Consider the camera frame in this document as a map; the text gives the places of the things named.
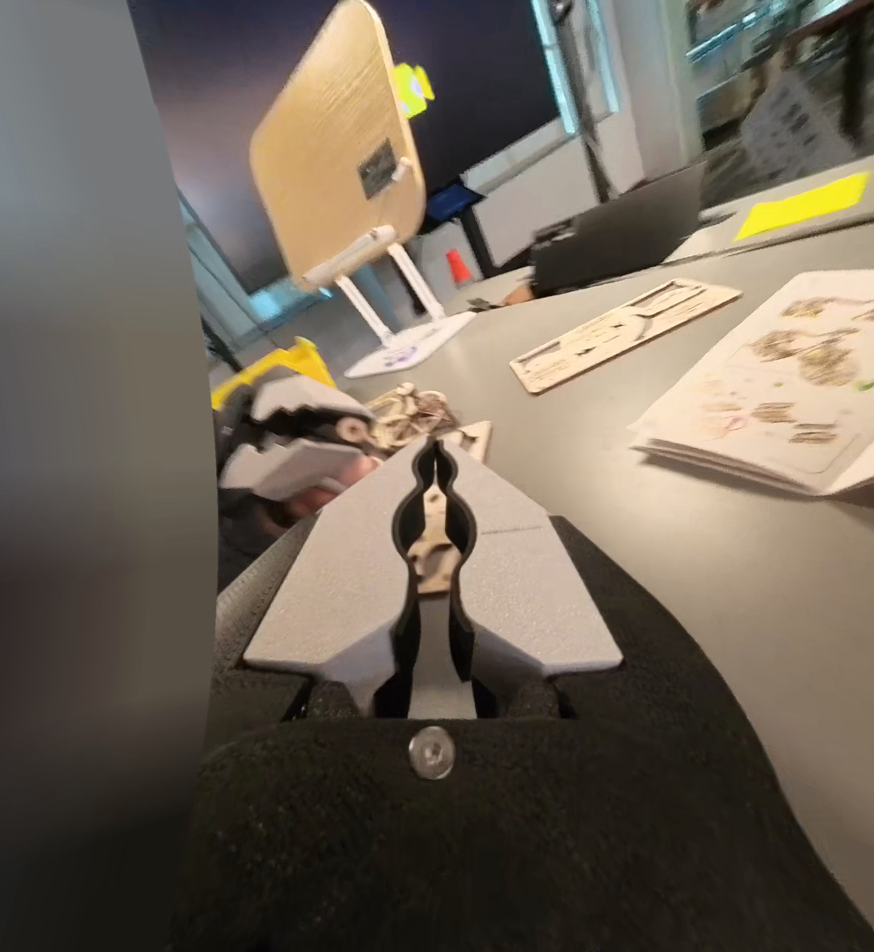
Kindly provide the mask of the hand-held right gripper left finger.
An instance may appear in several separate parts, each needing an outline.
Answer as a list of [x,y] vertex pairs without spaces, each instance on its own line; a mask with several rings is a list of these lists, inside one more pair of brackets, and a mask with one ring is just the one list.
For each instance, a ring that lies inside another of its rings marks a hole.
[[435,448],[433,437],[416,440],[322,510],[246,666],[342,684],[361,714],[407,717],[421,637],[408,551],[424,530]]

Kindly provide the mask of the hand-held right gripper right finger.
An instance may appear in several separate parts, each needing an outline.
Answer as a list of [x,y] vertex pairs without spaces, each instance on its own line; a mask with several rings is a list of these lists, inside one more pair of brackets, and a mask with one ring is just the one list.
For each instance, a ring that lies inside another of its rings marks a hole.
[[475,717],[500,716],[524,684],[619,668],[624,654],[548,511],[443,440],[437,482],[460,552],[448,642]]

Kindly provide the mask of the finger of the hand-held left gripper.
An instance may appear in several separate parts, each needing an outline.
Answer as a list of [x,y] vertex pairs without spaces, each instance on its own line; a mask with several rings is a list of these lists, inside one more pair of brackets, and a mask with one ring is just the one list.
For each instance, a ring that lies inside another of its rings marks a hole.
[[362,455],[354,446],[311,439],[245,444],[234,452],[220,475],[220,501],[253,498],[284,502],[326,478],[338,477]]
[[348,393],[295,374],[259,387],[250,418],[286,441],[368,441],[374,414]]

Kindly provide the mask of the partly built wooden model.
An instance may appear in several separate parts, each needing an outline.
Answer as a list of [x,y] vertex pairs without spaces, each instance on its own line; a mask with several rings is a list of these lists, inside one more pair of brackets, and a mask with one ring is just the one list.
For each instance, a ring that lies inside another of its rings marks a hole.
[[442,392],[405,383],[364,404],[364,415],[350,411],[332,433],[378,462],[419,438],[447,435],[460,426]]

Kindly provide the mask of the punched-out wooden parts sheet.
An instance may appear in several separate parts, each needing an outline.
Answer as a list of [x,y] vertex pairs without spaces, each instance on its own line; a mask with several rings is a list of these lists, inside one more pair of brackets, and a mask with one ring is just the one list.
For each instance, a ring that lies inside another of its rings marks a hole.
[[[441,439],[461,448],[479,463],[487,457],[492,423],[475,422],[444,434]],[[408,550],[421,596],[436,597],[448,593],[454,569],[459,565],[459,548],[445,531],[446,497],[437,481],[431,483],[423,498],[424,528]]]

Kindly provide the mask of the long wooden parts sheet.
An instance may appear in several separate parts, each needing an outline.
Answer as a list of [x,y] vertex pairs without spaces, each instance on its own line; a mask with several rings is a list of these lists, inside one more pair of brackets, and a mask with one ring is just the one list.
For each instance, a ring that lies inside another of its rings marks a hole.
[[509,363],[530,395],[541,395],[669,332],[740,300],[741,290],[675,278]]

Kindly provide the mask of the person's left hand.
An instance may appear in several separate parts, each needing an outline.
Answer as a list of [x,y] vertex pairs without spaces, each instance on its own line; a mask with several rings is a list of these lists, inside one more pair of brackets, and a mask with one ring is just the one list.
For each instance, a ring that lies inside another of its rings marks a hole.
[[280,536],[300,520],[316,515],[352,486],[378,470],[383,461],[374,456],[362,455],[354,459],[338,477],[326,478],[324,482],[302,490],[282,503],[282,516],[271,520],[270,532]]

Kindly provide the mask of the yellow plastic bin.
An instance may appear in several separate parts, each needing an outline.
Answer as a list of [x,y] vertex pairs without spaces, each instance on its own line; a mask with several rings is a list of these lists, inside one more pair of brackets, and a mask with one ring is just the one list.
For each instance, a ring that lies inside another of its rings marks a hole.
[[210,392],[211,407],[220,411],[229,397],[242,387],[254,387],[285,373],[299,374],[327,387],[337,387],[317,346],[311,340],[297,336],[289,349],[270,351],[214,387]]

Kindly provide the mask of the blue box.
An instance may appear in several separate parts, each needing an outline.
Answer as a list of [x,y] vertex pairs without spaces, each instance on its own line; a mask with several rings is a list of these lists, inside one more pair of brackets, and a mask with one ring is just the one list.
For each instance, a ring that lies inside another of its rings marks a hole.
[[470,188],[463,181],[454,181],[428,197],[425,221],[435,225],[446,223],[459,218],[467,209],[484,200],[484,195]]

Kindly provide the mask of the wooden board on white stand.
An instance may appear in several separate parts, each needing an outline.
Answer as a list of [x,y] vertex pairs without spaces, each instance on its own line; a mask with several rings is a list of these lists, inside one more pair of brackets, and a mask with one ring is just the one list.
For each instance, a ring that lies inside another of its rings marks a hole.
[[[338,3],[250,141],[250,168],[288,277],[303,292],[345,293],[380,346],[348,379],[403,373],[475,313],[449,316],[409,257],[427,190],[374,8]],[[391,331],[352,279],[387,255],[430,320]]]

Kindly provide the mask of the instruction booklet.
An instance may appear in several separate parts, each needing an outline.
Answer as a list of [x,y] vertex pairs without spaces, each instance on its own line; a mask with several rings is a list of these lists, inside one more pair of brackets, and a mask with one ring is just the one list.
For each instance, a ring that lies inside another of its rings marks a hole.
[[874,268],[795,276],[631,431],[645,457],[806,497],[874,483]]

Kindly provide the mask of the dark laptop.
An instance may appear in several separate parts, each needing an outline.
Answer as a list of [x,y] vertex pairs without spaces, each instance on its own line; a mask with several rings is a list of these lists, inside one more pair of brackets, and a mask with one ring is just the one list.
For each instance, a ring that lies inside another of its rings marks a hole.
[[573,292],[661,264],[699,227],[705,161],[535,233],[535,299]]

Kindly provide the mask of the yellow paper sheet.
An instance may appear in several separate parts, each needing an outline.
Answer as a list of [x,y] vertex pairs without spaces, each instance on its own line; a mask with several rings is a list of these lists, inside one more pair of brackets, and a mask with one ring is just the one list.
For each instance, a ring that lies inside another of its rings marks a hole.
[[855,207],[865,195],[870,172],[853,173],[785,199],[752,206],[733,241],[774,232]]

